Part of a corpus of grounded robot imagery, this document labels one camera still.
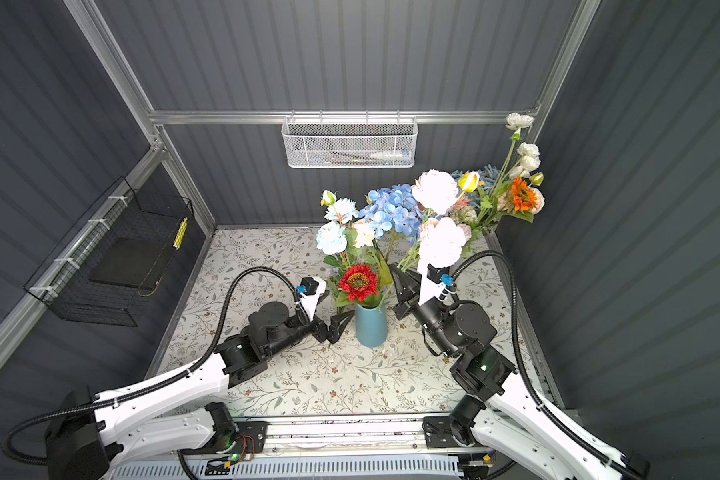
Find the blue ceramic vase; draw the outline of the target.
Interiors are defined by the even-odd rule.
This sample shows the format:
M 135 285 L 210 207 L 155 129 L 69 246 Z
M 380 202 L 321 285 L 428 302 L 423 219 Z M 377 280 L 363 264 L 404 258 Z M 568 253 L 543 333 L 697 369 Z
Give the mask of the blue ceramic vase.
M 384 301 L 371 308 L 355 307 L 356 338 L 368 348 L 381 346 L 387 339 L 388 327 Z

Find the red gerbera flower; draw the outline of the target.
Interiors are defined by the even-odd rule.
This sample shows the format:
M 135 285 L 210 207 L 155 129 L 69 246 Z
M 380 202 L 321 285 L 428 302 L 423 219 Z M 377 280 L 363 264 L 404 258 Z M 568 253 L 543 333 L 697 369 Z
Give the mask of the red gerbera flower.
M 350 302 L 365 302 L 379 294 L 378 275 L 367 264 L 352 266 L 339 280 L 338 290 Z

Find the pink peony stem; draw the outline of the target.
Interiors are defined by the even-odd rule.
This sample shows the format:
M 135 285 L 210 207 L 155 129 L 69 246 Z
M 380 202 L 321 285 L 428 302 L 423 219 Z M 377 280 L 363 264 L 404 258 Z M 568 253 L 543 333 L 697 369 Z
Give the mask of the pink peony stem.
M 428 266 L 447 268 L 461 257 L 471 238 L 469 223 L 459 223 L 450 211 L 480 185 L 478 172 L 468 171 L 458 179 L 445 171 L 430 169 L 412 187 L 412 196 L 422 211 L 418 237 L 397 267 L 405 272 L 426 272 Z

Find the blue hydrangea flower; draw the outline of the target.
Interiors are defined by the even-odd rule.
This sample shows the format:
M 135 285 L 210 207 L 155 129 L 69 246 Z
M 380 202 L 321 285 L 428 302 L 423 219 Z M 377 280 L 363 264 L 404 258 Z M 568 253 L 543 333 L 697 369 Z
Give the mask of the blue hydrangea flower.
M 413 196 L 412 187 L 409 184 L 398 184 L 370 190 L 366 195 L 366 205 L 358 212 L 354 222 L 363 219 L 370 221 L 375 228 L 375 241 L 388 237 L 389 248 L 398 239 L 407 240 L 410 248 L 398 263 L 398 267 L 405 271 L 411 269 L 418 258 L 423 216 L 424 212 Z

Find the pale blue white flower stem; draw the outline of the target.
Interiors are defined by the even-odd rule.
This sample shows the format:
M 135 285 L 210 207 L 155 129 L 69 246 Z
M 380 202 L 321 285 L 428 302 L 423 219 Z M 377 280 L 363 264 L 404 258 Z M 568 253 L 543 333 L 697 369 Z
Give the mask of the pale blue white flower stem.
M 349 198 L 339 198 L 334 192 L 324 190 L 320 205 L 326 208 L 324 218 L 327 222 L 317 232 L 317 247 L 325 255 L 332 256 L 337 264 L 346 270 L 351 266 L 347 231 L 358 216 L 356 202 Z

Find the peach rose stem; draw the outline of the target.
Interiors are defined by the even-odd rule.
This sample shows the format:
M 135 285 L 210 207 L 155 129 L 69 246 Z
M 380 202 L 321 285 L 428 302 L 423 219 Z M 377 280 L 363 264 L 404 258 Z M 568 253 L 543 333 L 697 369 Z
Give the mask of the peach rose stem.
M 499 195 L 497 210 L 515 217 L 531 218 L 540 213 L 544 206 L 545 198 L 542 192 L 532 182 L 516 177 Z

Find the blue rose bouquet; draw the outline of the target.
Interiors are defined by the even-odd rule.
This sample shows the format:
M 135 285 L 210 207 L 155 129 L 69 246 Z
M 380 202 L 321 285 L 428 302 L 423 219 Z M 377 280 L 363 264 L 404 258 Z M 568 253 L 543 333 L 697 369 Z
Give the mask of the blue rose bouquet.
M 499 170 L 493 165 L 486 165 L 480 170 L 475 171 L 461 171 L 456 170 L 451 173 L 451 176 L 456 181 L 459 189 L 459 199 L 482 199 L 483 197 L 495 200 L 498 192 L 495 189 L 495 185 L 499 179 Z M 469 178 L 476 176 L 475 188 L 471 191 L 467 191 L 465 186 L 470 182 Z

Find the orange gerbera flower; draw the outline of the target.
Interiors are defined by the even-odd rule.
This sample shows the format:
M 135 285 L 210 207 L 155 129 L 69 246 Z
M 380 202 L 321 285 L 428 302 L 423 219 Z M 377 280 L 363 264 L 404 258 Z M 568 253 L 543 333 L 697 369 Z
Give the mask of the orange gerbera flower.
M 515 218 L 532 222 L 538 206 L 536 191 L 522 178 L 515 178 L 508 192 L 508 212 Z

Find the white ranunculus stem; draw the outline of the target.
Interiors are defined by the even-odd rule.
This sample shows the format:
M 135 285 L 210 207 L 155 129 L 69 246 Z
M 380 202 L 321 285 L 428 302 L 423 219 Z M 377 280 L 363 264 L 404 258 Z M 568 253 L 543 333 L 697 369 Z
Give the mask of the white ranunculus stem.
M 503 214 L 497 210 L 498 197 L 508 188 L 512 179 L 524 178 L 537 188 L 543 182 L 544 176 L 539 172 L 541 164 L 539 147 L 525 141 L 525 134 L 533 123 L 534 117 L 528 114 L 510 113 L 505 118 L 505 127 L 511 131 L 510 147 L 498 169 L 499 179 L 495 185 L 498 192 L 497 198 L 495 200 L 487 197 L 480 199 L 478 221 L 481 224 L 499 222 L 505 216 L 513 217 L 511 214 Z

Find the cream rose stem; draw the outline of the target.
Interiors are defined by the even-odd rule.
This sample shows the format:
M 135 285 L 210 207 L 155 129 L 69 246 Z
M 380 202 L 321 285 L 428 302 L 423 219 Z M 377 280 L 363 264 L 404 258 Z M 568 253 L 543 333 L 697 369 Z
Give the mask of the cream rose stem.
M 355 248 L 372 247 L 376 239 L 375 228 L 368 220 L 358 220 L 352 224 L 352 230 L 355 232 L 353 246 Z

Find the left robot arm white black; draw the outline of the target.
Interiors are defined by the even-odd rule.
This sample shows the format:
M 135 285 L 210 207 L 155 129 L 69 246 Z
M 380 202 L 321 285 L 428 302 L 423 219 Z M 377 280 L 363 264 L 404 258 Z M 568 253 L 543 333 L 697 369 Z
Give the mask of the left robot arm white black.
M 290 312 L 281 302 L 265 304 L 202 365 L 106 392 L 110 406 L 53 421 L 45 434 L 49 477 L 103 479 L 125 464 L 169 451 L 237 448 L 241 435 L 221 403 L 188 414 L 175 415 L 173 409 L 259 375 L 275 354 L 308 336 L 336 343 L 353 315 L 344 311 L 324 322 L 317 315 Z

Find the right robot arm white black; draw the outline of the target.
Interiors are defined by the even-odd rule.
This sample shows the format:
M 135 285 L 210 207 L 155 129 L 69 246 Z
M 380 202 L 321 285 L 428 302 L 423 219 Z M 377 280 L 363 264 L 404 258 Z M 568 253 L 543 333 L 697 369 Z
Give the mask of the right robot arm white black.
M 458 297 L 453 274 L 390 268 L 398 317 L 413 316 L 433 355 L 453 359 L 450 373 L 465 394 L 448 416 L 448 437 L 496 450 L 543 479 L 644 479 L 650 464 L 600 440 L 536 390 L 521 364 L 492 341 L 488 313 Z

